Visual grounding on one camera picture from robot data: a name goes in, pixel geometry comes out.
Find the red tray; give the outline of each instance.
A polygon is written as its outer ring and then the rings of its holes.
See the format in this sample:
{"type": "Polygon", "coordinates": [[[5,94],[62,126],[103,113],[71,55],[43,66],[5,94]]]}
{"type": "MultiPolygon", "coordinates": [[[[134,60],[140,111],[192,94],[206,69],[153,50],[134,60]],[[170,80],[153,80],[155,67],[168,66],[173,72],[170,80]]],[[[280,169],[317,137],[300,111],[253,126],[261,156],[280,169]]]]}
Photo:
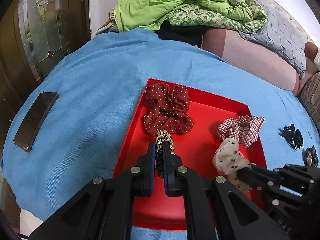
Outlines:
{"type": "MultiPolygon", "coordinates": [[[[149,78],[146,86],[160,82],[163,81],[149,78]]],[[[180,85],[166,83],[170,89],[180,85]]],[[[201,176],[214,178],[217,171],[212,159],[222,142],[217,134],[219,124],[229,117],[251,116],[251,113],[247,105],[229,98],[194,88],[188,88],[188,91],[188,115],[193,118],[195,124],[188,134],[172,134],[175,153],[181,157],[184,166],[192,168],[201,176]]],[[[134,166],[138,156],[147,153],[148,142],[155,141],[155,137],[147,135],[142,128],[142,116],[147,110],[143,105],[143,93],[121,147],[113,177],[134,166]]],[[[240,145],[239,150],[257,166],[267,167],[260,138],[247,149],[240,145]]],[[[247,196],[263,208],[258,191],[253,190],[247,196]]],[[[186,230],[183,197],[167,197],[164,193],[163,179],[155,174],[153,195],[135,198],[132,225],[160,230],[186,230]]]]}

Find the smartphone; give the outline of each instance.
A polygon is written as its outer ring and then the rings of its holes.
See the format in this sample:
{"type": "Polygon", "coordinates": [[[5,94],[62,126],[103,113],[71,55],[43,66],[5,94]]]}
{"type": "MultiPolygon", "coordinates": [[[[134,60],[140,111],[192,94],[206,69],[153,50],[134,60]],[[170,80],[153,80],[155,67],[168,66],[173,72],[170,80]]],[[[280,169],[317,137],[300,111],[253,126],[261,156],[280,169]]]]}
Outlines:
{"type": "Polygon", "coordinates": [[[31,151],[41,125],[58,97],[57,92],[41,92],[39,94],[13,138],[15,145],[25,152],[31,151]]]}

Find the gray blanket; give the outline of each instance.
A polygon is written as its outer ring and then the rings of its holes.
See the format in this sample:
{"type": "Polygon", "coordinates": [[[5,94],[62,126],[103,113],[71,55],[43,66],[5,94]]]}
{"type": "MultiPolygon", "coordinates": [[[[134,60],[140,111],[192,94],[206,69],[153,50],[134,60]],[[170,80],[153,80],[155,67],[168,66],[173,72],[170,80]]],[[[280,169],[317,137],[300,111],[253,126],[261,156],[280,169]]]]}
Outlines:
{"type": "Polygon", "coordinates": [[[252,34],[239,32],[248,41],[255,41],[269,48],[286,60],[298,72],[300,78],[306,74],[303,34],[276,9],[269,8],[265,1],[257,0],[268,15],[268,23],[252,34]]]}

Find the leopard print scrunchie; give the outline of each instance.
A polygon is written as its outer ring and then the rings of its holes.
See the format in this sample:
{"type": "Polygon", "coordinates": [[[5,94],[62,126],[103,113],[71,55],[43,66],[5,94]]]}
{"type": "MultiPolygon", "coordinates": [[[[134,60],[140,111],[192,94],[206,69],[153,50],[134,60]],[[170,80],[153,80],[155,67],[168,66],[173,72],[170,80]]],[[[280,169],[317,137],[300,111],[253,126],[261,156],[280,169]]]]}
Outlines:
{"type": "Polygon", "coordinates": [[[158,176],[163,179],[163,154],[162,154],[162,143],[169,142],[171,154],[175,155],[173,147],[172,136],[166,130],[160,130],[157,132],[156,137],[156,172],[158,176]]]}

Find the blue cloth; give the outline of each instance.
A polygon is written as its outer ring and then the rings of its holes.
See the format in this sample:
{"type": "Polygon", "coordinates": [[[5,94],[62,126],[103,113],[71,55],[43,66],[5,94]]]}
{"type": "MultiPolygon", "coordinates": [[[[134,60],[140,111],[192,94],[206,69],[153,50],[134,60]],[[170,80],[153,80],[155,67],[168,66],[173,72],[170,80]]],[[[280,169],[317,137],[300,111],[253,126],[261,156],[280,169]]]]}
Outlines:
{"type": "MultiPolygon", "coordinates": [[[[47,219],[95,176],[110,178],[137,101],[149,77],[216,93],[263,116],[261,141],[269,169],[303,165],[278,129],[294,123],[305,147],[320,149],[315,125],[291,92],[279,89],[216,55],[134,29],[97,35],[65,57],[35,89],[12,121],[1,169],[18,205],[47,219]],[[44,120],[32,151],[13,137],[41,91],[60,97],[44,120]]],[[[181,232],[133,228],[132,239],[186,238],[181,232]]]]}

